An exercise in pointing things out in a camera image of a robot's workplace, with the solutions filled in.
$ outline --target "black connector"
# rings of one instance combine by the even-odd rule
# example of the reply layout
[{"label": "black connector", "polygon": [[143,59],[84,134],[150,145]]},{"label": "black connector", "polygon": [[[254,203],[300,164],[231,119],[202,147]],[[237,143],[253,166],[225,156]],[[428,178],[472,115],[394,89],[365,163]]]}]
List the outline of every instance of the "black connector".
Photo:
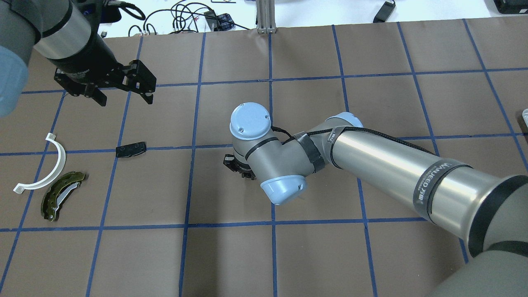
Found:
[{"label": "black connector", "polygon": [[385,3],[383,3],[383,6],[381,6],[380,11],[378,11],[376,16],[374,17],[373,23],[384,23],[394,11],[395,7],[396,3],[390,3],[385,1]]}]

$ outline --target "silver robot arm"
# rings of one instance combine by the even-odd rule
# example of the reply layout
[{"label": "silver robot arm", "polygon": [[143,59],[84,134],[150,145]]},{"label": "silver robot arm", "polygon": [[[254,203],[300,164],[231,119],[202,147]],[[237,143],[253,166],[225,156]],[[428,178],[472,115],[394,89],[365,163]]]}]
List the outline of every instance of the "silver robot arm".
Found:
[{"label": "silver robot arm", "polygon": [[474,258],[431,296],[528,296],[528,177],[497,178],[412,144],[362,128],[350,113],[282,144],[256,103],[232,116],[232,155],[224,164],[257,178],[280,205],[307,188],[305,177],[331,164],[349,171],[462,238]]},{"label": "silver robot arm", "polygon": [[122,1],[0,0],[0,117],[16,106],[27,77],[32,48],[57,66],[55,81],[73,96],[106,105],[99,86],[133,91],[152,104],[156,77],[139,60],[120,64],[97,34],[100,23],[121,19]]}]

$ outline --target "white background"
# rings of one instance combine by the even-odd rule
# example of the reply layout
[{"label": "white background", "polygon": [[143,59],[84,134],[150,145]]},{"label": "white background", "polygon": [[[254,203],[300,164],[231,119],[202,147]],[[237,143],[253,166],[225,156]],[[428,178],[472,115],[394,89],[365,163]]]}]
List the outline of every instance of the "white background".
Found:
[{"label": "white background", "polygon": [[[177,0],[126,0],[143,12],[149,13],[171,8]],[[216,14],[229,13],[233,21],[250,29],[255,28],[256,7],[254,1],[232,0],[235,3],[211,3],[210,0],[184,1],[201,2],[212,7]],[[340,24],[372,23],[374,16],[385,0],[275,0],[277,27],[306,27]],[[107,37],[127,36],[132,25],[143,27],[143,21],[136,20],[122,12],[122,20],[114,24],[102,24],[99,33],[107,31]],[[453,20],[457,18],[478,18],[505,16],[500,14],[493,0],[396,0],[396,9],[388,22]],[[148,22],[159,34],[169,34],[172,29],[170,12],[159,12]],[[209,31],[200,17],[199,31]],[[132,35],[139,33],[133,29]]]}]

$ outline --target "black box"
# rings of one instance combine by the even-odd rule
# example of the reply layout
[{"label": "black box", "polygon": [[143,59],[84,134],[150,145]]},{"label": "black box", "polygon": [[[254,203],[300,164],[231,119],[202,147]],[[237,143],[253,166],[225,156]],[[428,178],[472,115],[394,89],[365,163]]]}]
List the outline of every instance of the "black box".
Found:
[{"label": "black box", "polygon": [[500,13],[528,14],[528,0],[494,0]]}]

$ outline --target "light blue cap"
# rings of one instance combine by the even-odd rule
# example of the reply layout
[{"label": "light blue cap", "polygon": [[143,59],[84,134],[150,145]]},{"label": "light blue cap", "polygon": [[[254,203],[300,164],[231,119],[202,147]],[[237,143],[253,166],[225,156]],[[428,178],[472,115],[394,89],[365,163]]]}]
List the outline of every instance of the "light blue cap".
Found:
[{"label": "light blue cap", "polygon": [[27,83],[27,66],[14,52],[0,46],[0,117],[10,114]]},{"label": "light blue cap", "polygon": [[359,127],[359,128],[363,128],[363,124],[361,124],[361,121],[360,119],[358,119],[357,117],[355,117],[353,114],[351,113],[348,113],[348,112],[342,112],[338,115],[335,115],[335,116],[331,116],[329,117],[328,119],[326,120],[329,120],[331,118],[340,118],[340,119],[343,119],[347,122],[349,122],[352,126],[354,127]]},{"label": "light blue cap", "polygon": [[275,205],[284,204],[301,195],[307,186],[306,179],[302,175],[285,175],[260,184],[271,203]]},{"label": "light blue cap", "polygon": [[255,140],[263,137],[271,128],[268,110],[254,102],[237,106],[231,114],[229,129],[240,140]]}]

